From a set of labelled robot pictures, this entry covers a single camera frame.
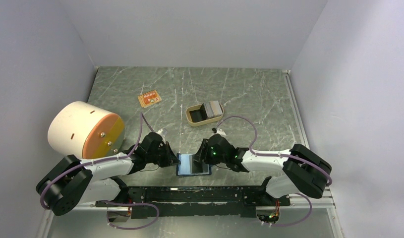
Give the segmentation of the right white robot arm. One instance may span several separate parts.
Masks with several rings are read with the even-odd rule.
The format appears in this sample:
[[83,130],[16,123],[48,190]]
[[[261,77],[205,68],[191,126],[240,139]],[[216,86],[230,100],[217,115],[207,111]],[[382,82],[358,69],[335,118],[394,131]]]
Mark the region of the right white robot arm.
[[332,166],[302,144],[283,151],[258,151],[247,147],[234,147],[225,137],[214,134],[202,141],[193,161],[196,164],[225,164],[236,173],[268,171],[278,173],[267,179],[259,192],[264,205],[272,205],[278,198],[302,193],[320,199],[332,183]]

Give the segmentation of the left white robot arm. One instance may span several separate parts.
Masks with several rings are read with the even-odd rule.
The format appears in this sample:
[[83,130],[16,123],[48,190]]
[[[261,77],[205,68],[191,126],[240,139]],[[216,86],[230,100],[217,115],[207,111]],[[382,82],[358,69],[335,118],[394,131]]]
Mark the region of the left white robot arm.
[[122,206],[132,198],[129,187],[120,179],[144,170],[147,164],[160,168],[176,166],[179,159],[162,136],[148,133],[140,143],[116,155],[90,160],[67,155],[36,185],[43,208],[56,216],[76,205],[107,200]]

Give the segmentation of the blue leather card holder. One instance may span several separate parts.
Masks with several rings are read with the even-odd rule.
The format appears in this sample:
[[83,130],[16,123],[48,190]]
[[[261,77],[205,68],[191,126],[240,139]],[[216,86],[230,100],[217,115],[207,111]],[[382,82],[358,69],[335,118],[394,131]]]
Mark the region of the blue leather card holder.
[[176,175],[179,177],[190,177],[190,176],[205,176],[211,175],[211,166],[204,164],[204,173],[202,174],[191,174],[190,172],[190,159],[193,154],[177,154],[177,158],[180,160],[180,165],[176,167]]

